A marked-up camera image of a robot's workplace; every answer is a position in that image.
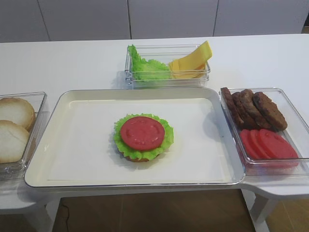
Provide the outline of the green lettuce leaf on bun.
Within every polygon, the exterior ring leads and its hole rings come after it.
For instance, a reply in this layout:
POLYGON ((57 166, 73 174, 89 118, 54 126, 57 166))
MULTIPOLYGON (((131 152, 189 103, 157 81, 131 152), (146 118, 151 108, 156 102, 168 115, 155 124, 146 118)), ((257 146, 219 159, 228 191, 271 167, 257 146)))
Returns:
POLYGON ((126 115, 125 117, 119 119, 118 121, 114 123, 113 139, 115 141, 116 147, 118 148, 120 153, 123 154, 124 157, 130 156, 131 159, 146 158, 149 161, 151 161, 155 159, 158 155, 162 154, 165 150, 167 150, 174 143, 174 131, 173 131, 173 127, 171 127, 166 120, 161 119, 158 116, 155 116, 153 114, 130 114, 130 115, 126 115), (164 130, 165 130, 165 136, 164 136, 163 143, 158 148, 155 148, 153 150, 148 150, 148 151, 138 151, 133 148, 130 148, 128 145, 126 145, 123 142, 123 140, 121 139, 121 135, 120 135, 120 129, 127 120, 135 116, 150 117, 154 120, 157 120, 163 125, 164 130))

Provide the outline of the bottom bun under lettuce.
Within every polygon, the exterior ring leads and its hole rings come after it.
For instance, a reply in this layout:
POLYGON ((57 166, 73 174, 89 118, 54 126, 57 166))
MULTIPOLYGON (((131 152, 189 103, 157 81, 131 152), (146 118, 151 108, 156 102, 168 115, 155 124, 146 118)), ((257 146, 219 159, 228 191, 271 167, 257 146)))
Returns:
POLYGON ((126 160, 131 161, 131 162, 148 162, 149 160, 146 158, 142 158, 142 159, 131 159, 130 156, 126 156, 125 157, 126 160))

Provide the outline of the green lettuce leaves in box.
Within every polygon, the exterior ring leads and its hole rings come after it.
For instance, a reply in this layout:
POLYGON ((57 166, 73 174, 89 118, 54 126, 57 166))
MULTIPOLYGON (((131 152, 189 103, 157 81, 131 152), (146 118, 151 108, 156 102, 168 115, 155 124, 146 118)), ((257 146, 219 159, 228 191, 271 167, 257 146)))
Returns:
POLYGON ((140 56, 136 47, 128 46, 131 55, 132 71, 136 80, 164 80, 170 79, 169 67, 155 59, 146 60, 140 56))

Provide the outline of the flat yellow cheese slice stack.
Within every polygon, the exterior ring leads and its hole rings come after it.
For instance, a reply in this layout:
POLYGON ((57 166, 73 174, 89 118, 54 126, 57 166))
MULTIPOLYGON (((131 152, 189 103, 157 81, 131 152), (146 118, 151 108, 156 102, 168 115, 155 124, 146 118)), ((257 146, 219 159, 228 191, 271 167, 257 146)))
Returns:
POLYGON ((194 70, 180 70, 178 62, 175 60, 169 63, 171 79, 197 79, 206 73, 206 63, 201 64, 194 70))

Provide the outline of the clear lettuce and cheese box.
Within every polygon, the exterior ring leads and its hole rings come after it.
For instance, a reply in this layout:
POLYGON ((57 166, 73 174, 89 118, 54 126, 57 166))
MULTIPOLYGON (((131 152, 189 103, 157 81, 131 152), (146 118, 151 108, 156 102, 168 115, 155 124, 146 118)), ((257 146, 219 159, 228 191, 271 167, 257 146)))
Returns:
MULTIPOLYGON (((146 60, 155 59, 167 66, 179 58, 189 55, 199 47, 199 44, 181 45, 135 45, 137 52, 146 60)), ((164 87, 205 87, 209 80, 210 66, 206 62, 206 73, 197 79, 164 79, 164 80, 136 80, 131 70, 131 55, 126 54, 125 82, 131 89, 164 88, 164 87)))

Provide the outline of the upright yellow cheese slice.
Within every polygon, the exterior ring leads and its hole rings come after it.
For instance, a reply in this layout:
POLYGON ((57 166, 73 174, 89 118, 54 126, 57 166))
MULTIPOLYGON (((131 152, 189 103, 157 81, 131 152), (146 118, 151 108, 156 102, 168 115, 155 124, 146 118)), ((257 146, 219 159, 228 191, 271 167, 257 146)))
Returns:
POLYGON ((212 57, 212 50, 208 41, 202 43, 189 55, 178 60, 180 70, 196 70, 212 57))

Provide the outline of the leftmost brown meat patty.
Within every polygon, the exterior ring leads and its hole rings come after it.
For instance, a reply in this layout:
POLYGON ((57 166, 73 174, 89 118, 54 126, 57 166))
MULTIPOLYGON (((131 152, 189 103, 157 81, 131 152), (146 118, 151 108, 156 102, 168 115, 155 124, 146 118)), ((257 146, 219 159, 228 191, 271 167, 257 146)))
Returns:
POLYGON ((244 121, 240 117, 240 115, 237 111, 237 107, 234 104, 234 101, 233 101, 233 98, 232 98, 232 95, 231 95, 229 89, 226 88, 226 87, 221 88, 221 94, 222 94, 222 96, 225 100, 225 103, 226 103, 229 111, 230 111, 230 114, 231 114, 231 117, 232 117, 234 123, 237 125, 237 127, 239 129, 243 129, 244 121))

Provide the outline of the white metal serving tray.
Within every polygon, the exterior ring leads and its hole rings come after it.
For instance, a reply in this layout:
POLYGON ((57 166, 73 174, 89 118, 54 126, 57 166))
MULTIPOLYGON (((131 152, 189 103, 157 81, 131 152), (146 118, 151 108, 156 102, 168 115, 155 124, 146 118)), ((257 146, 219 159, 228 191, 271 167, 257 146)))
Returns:
POLYGON ((26 170, 34 188, 224 188, 245 176, 216 91, 209 88, 72 90, 58 100, 26 170), (149 162, 130 162, 114 124, 150 113, 174 143, 149 162))

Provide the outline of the clear patty and tomato box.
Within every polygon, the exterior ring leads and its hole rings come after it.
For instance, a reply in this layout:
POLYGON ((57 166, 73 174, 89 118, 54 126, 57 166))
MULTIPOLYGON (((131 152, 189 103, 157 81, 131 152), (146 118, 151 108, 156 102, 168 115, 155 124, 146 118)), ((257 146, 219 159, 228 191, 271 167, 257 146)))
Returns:
MULTIPOLYGON (((231 95, 245 89, 229 89, 231 95)), ((280 135, 296 151, 297 159, 251 159, 240 138, 239 129, 234 123, 230 111, 221 94, 222 107, 233 134, 239 157, 245 167, 246 175, 308 175, 309 174, 309 127, 295 109, 286 94, 279 88, 254 88, 253 93, 263 92, 277 105, 287 122, 287 128, 277 131, 274 127, 267 129, 280 135)))

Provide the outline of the clear bun box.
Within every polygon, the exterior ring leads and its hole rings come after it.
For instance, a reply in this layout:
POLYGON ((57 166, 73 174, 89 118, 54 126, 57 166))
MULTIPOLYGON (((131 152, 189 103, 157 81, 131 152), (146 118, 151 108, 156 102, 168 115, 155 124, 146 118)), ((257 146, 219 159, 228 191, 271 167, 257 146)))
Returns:
POLYGON ((49 116, 46 106, 47 94, 45 92, 21 93, 1 95, 3 98, 21 98, 28 101, 35 111, 35 122, 29 132, 28 142, 22 158, 17 162, 0 163, 0 179, 10 180, 21 178, 34 151, 42 137, 49 116))

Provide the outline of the far bun half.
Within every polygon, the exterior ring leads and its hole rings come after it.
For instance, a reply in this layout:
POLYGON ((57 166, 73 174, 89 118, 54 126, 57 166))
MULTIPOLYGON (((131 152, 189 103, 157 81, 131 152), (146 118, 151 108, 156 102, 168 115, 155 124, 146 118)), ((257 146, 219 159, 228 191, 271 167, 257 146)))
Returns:
POLYGON ((35 111, 24 99, 3 98, 0 100, 0 119, 11 121, 31 131, 35 122, 35 111))

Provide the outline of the bun half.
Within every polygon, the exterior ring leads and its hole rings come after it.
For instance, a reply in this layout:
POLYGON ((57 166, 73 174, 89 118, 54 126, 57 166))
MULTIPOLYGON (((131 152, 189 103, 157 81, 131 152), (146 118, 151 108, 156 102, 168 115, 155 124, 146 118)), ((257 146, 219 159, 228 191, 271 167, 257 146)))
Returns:
POLYGON ((3 98, 0 100, 0 119, 11 121, 31 131, 35 122, 35 111, 24 99, 3 98))
POLYGON ((0 121, 0 162, 19 161, 25 151, 29 132, 8 120, 0 121))

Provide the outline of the near bun half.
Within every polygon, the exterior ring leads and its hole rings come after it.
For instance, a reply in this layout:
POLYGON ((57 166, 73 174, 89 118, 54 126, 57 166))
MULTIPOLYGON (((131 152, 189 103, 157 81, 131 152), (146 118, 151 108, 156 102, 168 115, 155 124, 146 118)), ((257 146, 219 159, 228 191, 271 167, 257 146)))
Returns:
POLYGON ((19 161, 25 151, 29 132, 8 120, 0 121, 0 162, 19 161))

